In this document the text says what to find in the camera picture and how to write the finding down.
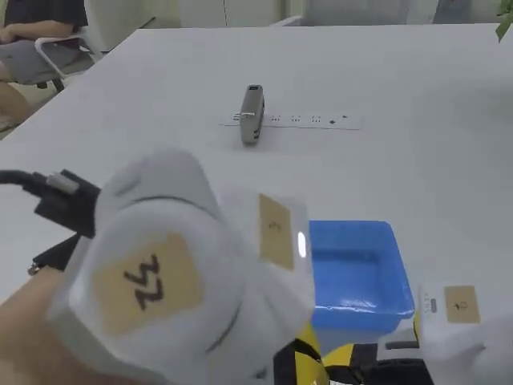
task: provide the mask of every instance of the cable connector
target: cable connector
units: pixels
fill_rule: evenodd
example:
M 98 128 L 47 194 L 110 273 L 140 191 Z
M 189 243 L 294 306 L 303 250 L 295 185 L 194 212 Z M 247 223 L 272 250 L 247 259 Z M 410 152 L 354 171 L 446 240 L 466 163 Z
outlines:
M 17 184 L 41 198 L 35 213 L 79 236 L 95 235 L 95 206 L 100 189 L 73 172 L 62 170 L 50 176 L 19 170 L 0 170 L 0 184 Z
M 100 189 L 67 170 L 46 177 L 45 186 L 34 212 L 78 235 L 93 238 Z

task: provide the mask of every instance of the power outlet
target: power outlet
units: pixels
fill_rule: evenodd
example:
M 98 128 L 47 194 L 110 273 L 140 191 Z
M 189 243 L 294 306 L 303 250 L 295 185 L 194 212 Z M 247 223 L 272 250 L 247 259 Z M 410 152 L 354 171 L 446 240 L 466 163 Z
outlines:
M 240 113 L 232 115 L 226 126 L 239 124 Z M 265 113 L 262 121 L 263 127 L 289 127 L 289 128 L 320 128 L 333 130 L 360 130 L 362 120 L 356 115 L 350 114 L 285 114 Z

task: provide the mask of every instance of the white table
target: white table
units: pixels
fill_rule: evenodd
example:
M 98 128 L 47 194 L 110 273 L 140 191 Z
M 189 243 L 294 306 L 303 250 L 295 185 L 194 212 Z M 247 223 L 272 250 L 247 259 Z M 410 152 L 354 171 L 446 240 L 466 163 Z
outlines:
M 249 83 L 267 106 L 359 111 L 363 129 L 264 130 L 244 150 L 221 127 Z M 391 223 L 412 287 L 511 281 L 513 38 L 494 26 L 140 30 L 0 143 L 2 168 L 69 168 L 102 184 L 179 145 L 219 192 L 298 194 L 313 219 Z M 67 232 L 0 189 L 0 301 Z

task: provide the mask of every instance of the green plant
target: green plant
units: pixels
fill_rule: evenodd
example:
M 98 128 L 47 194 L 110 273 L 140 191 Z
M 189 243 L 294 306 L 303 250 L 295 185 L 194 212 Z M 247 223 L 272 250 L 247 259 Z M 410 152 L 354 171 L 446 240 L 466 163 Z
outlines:
M 506 34 L 510 25 L 513 23 L 513 0 L 502 0 L 500 2 L 498 16 L 502 16 L 503 20 L 495 30 L 499 41 L 501 41 Z

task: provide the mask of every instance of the skin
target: skin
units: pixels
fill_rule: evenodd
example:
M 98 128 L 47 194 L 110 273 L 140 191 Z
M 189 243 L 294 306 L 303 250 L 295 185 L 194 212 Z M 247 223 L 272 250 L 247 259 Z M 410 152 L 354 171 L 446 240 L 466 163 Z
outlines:
M 44 317 L 61 278 L 44 268 L 0 305 L 0 383 L 137 385 L 88 370 L 53 335 Z

